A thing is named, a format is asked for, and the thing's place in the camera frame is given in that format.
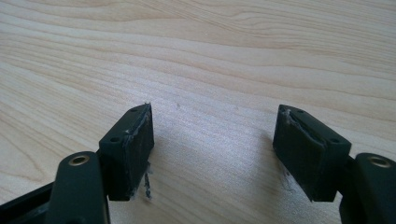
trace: wooden table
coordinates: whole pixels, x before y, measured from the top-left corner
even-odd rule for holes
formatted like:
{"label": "wooden table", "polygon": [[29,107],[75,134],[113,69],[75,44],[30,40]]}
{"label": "wooden table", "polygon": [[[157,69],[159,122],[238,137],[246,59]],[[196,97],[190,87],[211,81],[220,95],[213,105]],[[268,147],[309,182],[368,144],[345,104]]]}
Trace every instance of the wooden table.
{"label": "wooden table", "polygon": [[0,203],[151,102],[152,200],[113,223],[340,223],[272,149],[279,104],[396,160],[396,3],[2,1]]}

